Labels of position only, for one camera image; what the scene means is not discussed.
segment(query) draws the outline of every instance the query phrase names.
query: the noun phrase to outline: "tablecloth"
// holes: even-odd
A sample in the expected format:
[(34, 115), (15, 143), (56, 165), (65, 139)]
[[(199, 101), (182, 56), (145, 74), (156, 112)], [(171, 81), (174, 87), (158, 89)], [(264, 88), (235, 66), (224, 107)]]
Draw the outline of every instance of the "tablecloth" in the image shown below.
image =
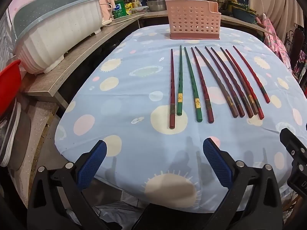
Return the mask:
[[(176, 115), (176, 127), (171, 130), (170, 49), (174, 50), (177, 94), (180, 45), (187, 47), (192, 63), (203, 121), (198, 123), (195, 118), (183, 52), (183, 113)], [(264, 85), (271, 99), (269, 104), (233, 45)], [(258, 116), (249, 119), (247, 115), (233, 118), (220, 88), (197, 54), (214, 114), (214, 123), (208, 123), (190, 49), (194, 46), (210, 61), (225, 87), (204, 47), (213, 47), (221, 55), (240, 84), (220, 46), (232, 53), (258, 97), (265, 115), (263, 120)], [(279, 133), (287, 127), (306, 145), (306, 108), (306, 98), (296, 80), (256, 37), (221, 28), (220, 40), (171, 40), (169, 25), (150, 26), (130, 34), (91, 74), (61, 118), (55, 144), (65, 158), (74, 162), (98, 140), (104, 140), (107, 156), (96, 173), (97, 179), (148, 202), (207, 213), (218, 207), (227, 189), (221, 186), (203, 154), (203, 141), (211, 137), (234, 160), (249, 166), (269, 163), (281, 187), (289, 177), (292, 158), (280, 143)], [(239, 210), (247, 199), (245, 196)]]

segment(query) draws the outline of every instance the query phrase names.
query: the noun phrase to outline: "perforated basket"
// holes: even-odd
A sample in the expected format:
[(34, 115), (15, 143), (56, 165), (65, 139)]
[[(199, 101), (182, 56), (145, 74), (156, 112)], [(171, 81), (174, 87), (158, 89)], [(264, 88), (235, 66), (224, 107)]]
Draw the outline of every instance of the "perforated basket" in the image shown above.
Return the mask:
[(171, 39), (220, 39), (217, 2), (166, 0)]

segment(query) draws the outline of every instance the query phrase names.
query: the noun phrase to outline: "brown chopstick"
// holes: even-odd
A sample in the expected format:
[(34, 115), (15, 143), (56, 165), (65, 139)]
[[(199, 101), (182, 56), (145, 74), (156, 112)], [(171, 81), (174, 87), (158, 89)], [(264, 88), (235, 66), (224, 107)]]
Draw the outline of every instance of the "brown chopstick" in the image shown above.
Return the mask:
[(175, 77), (174, 77), (174, 57), (171, 49), (171, 98), (169, 106), (169, 128), (175, 128)]
[(266, 92), (266, 90), (264, 89), (262, 83), (260, 82), (259, 78), (257, 77), (257, 75), (255, 74), (254, 70), (252, 69), (251, 65), (247, 62), (247, 60), (243, 57), (243, 55), (240, 53), (240, 51), (233, 46), (233, 48), (237, 51), (237, 53), (240, 55), (241, 59), (244, 61), (244, 63), (246, 64), (246, 66), (248, 67), (248, 69), (251, 71), (251, 74), (253, 75), (255, 81), (257, 82), (257, 85), (260, 88), (260, 91), (262, 92), (264, 99), (266, 100), (267, 103), (270, 102), (270, 98)]
[(251, 107), (244, 95), (244, 93), (242, 92), (241, 90), (241, 87), (239, 86), (239, 84), (237, 83), (236, 79), (233, 77), (231, 71), (228, 69), (228, 67), (226, 66), (225, 62), (221, 59), (221, 57), (217, 54), (217, 52), (211, 47), (211, 50), (214, 52), (214, 54), (217, 56), (217, 58), (219, 59), (219, 61), (222, 63), (224, 69), (226, 70), (226, 72), (228, 73), (228, 76), (230, 77), (230, 79), (232, 80), (232, 83), (234, 84), (234, 86), (236, 87), (241, 99), (242, 99), (242, 102), (245, 106), (245, 109), (248, 113), (248, 117), (251, 118), (253, 117), (253, 111), (251, 110)]
[(193, 54), (195, 64), (196, 64), (196, 67), (197, 67), (198, 76), (199, 76), (199, 79), (201, 81), (201, 88), (203, 90), (203, 94), (204, 94), (204, 98), (205, 98), (208, 122), (213, 123), (214, 122), (213, 111), (212, 111), (210, 97), (209, 97), (209, 94), (208, 94), (206, 83), (205, 83), (205, 80), (204, 80), (204, 77), (203, 77), (203, 73), (201, 72), (201, 67), (199, 66), (198, 59), (196, 58), (196, 55), (195, 55), (192, 47), (191, 47), (191, 50), (192, 50), (192, 54)]
[(230, 94), (234, 100), (234, 103), (238, 109), (238, 112), (239, 112), (239, 115), (240, 117), (244, 117), (245, 116), (245, 112), (242, 108), (242, 105), (240, 103), (240, 100), (236, 94), (236, 92), (234, 91), (234, 89), (232, 88), (232, 85), (231, 83), (229, 82), (226, 74), (224, 73), (223, 69), (221, 68), (221, 66), (219, 65), (219, 63), (217, 62), (217, 60), (214, 58), (214, 56), (212, 55), (212, 53), (209, 51), (209, 49), (207, 47), (205, 47), (205, 49), (207, 50), (208, 54), (210, 55), (211, 59), (213, 60), (213, 62), (215, 63), (216, 67), (218, 68), (220, 74), (222, 75), (223, 77), (223, 80), (225, 81), (229, 91), (230, 91)]
[(222, 52), (224, 53), (224, 55), (226, 56), (226, 58), (228, 59), (230, 65), (231, 65), (232, 68), (234, 69), (235, 73), (237, 74), (237, 77), (239, 78), (239, 80), (240, 80), (240, 82), (241, 82), (241, 85), (243, 86), (243, 89), (244, 89), (244, 91), (245, 91), (245, 93), (246, 93), (246, 96), (248, 97), (248, 101), (249, 101), (250, 104), (251, 104), (251, 108), (252, 108), (254, 114), (257, 115), (257, 114), (258, 114), (257, 106), (256, 106), (256, 104), (255, 104), (255, 101), (254, 101), (253, 97), (251, 96), (251, 93), (250, 93), (250, 91), (249, 91), (249, 89), (248, 89), (248, 87), (247, 87), (245, 81), (243, 80), (243, 78), (242, 78), (240, 72), (238, 71), (238, 69), (236, 68), (236, 66), (234, 65), (234, 63), (233, 63), (232, 60), (230, 59), (230, 57), (225, 53), (225, 51), (224, 51), (224, 49), (223, 49), (222, 47), (221, 47), (221, 50), (222, 50)]
[(264, 114), (263, 114), (263, 111), (261, 109), (261, 106), (259, 104), (259, 101), (257, 99), (257, 96), (256, 94), (254, 93), (254, 90), (253, 88), (251, 87), (251, 84), (248, 82), (248, 79), (246, 78), (245, 74), (243, 73), (241, 67), (238, 65), (237, 61), (234, 59), (234, 57), (231, 55), (231, 53), (229, 53), (229, 51), (226, 49), (226, 52), (229, 54), (229, 57), (232, 59), (232, 61), (234, 62), (235, 66), (237, 67), (238, 71), (240, 72), (240, 74), (242, 75), (242, 78), (243, 80), (245, 81), (250, 93), (251, 93), (251, 96), (252, 98), (254, 99), (255, 101), (255, 104), (257, 106), (257, 109), (258, 109), (258, 115), (259, 115), (259, 118), (260, 119), (264, 119)]
[(217, 76), (216, 72), (214, 71), (214, 69), (212, 68), (212, 66), (210, 65), (210, 63), (207, 61), (207, 59), (205, 58), (205, 56), (201, 53), (201, 51), (195, 47), (195, 49), (197, 50), (197, 52), (199, 53), (199, 55), (203, 58), (203, 60), (205, 61), (207, 67), (209, 68), (210, 72), (212, 73), (214, 79), (216, 80), (217, 84), (219, 85), (225, 99), (226, 102), (230, 108), (230, 111), (233, 115), (234, 118), (239, 116), (239, 113), (236, 109), (236, 107), (234, 106), (234, 103), (232, 102), (232, 99), (228, 93), (228, 91), (226, 90), (225, 86), (223, 85), (223, 83), (221, 82), (220, 78)]

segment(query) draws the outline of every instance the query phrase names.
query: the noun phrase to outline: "red bowl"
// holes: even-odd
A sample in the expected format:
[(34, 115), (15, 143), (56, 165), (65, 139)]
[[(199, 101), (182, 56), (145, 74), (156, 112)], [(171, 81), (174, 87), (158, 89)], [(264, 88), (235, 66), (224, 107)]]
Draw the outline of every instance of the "red bowl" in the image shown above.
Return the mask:
[(20, 88), (21, 75), (19, 64), (20, 60), (16, 60), (0, 72), (0, 117), (15, 98)]

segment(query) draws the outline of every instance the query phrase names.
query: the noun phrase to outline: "green bottle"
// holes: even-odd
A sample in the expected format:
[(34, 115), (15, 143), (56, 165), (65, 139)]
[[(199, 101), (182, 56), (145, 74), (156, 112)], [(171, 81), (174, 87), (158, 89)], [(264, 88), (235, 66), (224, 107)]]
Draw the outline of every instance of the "green bottle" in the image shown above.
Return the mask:
[(116, 8), (112, 9), (114, 19), (126, 16), (125, 2), (124, 0), (114, 0)]

